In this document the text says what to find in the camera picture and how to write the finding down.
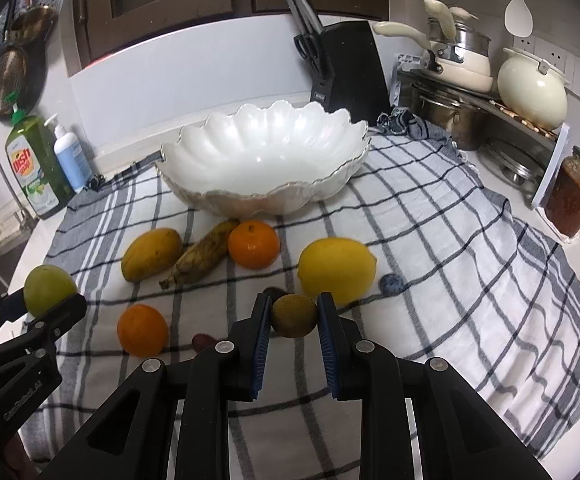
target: white countertop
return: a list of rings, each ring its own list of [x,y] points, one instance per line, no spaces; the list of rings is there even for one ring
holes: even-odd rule
[[[527,207],[526,197],[522,192],[511,187],[501,178],[487,170],[477,154],[470,154],[470,160],[479,169],[484,185],[505,195],[510,200],[512,212],[516,217],[556,239],[554,233],[540,218],[538,213]],[[61,224],[64,215],[65,209],[52,218],[38,223],[14,273],[9,292],[21,288],[30,270],[43,263],[54,233]],[[580,233],[573,243],[564,245],[564,251],[568,262],[580,279]],[[19,331],[20,322],[7,322],[0,330],[0,342],[10,339]],[[553,480],[572,480],[577,475],[580,470],[580,420],[556,444],[550,454],[542,460],[542,464]]]

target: orange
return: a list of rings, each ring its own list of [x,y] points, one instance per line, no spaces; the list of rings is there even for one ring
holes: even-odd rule
[[[121,347],[136,357],[153,357],[167,343],[167,323],[155,308],[133,304],[116,323],[116,335]]]
[[[241,222],[230,233],[228,252],[240,266],[263,269],[279,254],[279,237],[274,229],[259,220]]]

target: white rice paddle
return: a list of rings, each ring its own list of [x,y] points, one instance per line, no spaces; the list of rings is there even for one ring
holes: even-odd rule
[[[527,38],[532,33],[534,22],[525,0],[512,0],[505,9],[505,28],[513,36]]]

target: white scalloped bowl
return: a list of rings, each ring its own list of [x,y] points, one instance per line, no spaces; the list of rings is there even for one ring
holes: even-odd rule
[[[311,102],[266,109],[245,104],[231,116],[211,114],[163,144],[157,166],[188,205],[231,218],[293,213],[339,192],[370,148],[366,121]]]

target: silver screw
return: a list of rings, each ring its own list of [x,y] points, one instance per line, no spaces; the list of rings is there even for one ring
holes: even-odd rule
[[[144,370],[144,372],[151,374],[152,372],[156,372],[159,368],[161,368],[161,361],[155,359],[154,357],[151,359],[146,359],[141,365],[141,368]]]
[[[430,359],[430,368],[436,370],[437,372],[444,372],[448,369],[448,362],[440,357],[433,357]]]
[[[356,342],[355,347],[359,352],[369,354],[374,350],[374,343],[372,341],[368,341],[367,339],[361,339],[360,341]]]
[[[214,347],[214,349],[219,353],[219,354],[229,354],[230,352],[232,352],[234,350],[234,343],[232,341],[219,341],[216,346]]]

